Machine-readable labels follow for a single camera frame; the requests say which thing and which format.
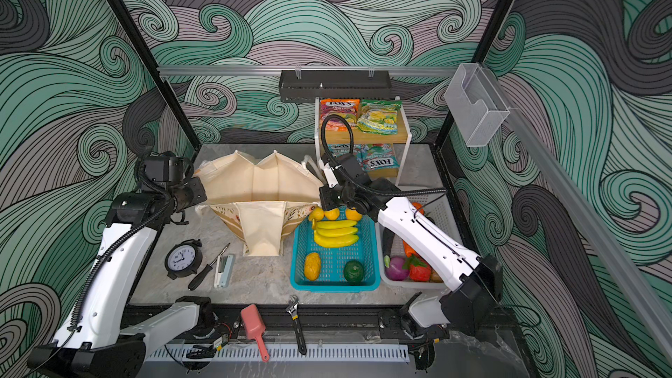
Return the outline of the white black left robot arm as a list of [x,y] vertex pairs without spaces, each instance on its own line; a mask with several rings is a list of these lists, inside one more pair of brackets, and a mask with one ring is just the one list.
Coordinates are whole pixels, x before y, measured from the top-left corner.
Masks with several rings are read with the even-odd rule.
[[172,152],[140,157],[138,189],[117,196],[82,290],[52,342],[31,350],[31,374],[48,377],[135,377],[145,360],[180,334],[215,329],[207,297],[181,297],[131,327],[122,317],[138,273],[164,225],[207,196],[190,159]]

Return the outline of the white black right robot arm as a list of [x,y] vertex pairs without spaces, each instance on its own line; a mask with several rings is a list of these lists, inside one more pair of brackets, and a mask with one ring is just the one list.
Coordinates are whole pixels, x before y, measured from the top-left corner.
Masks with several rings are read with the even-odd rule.
[[413,297],[406,304],[411,331],[448,325],[474,336],[497,309],[502,297],[502,265],[492,255],[478,255],[458,243],[411,204],[411,196],[446,193],[444,188],[403,191],[389,180],[371,180],[356,157],[322,156],[327,183],[320,188],[320,206],[328,211],[353,208],[400,237],[439,274],[446,290],[434,297]]

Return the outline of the cream floral grocery bag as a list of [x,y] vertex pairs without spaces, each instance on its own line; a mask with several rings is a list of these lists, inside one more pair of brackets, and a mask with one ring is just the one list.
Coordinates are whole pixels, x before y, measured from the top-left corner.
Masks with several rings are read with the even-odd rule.
[[305,165],[272,152],[254,159],[238,150],[196,170],[210,209],[244,242],[248,257],[277,257],[283,240],[320,204],[324,183]]

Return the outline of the orange Fox's candy bag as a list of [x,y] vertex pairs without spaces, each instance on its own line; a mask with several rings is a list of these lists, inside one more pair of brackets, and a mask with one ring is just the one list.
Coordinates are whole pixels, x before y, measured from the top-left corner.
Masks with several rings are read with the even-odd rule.
[[338,115],[355,130],[361,101],[359,99],[322,99],[320,101],[320,126],[330,115]]

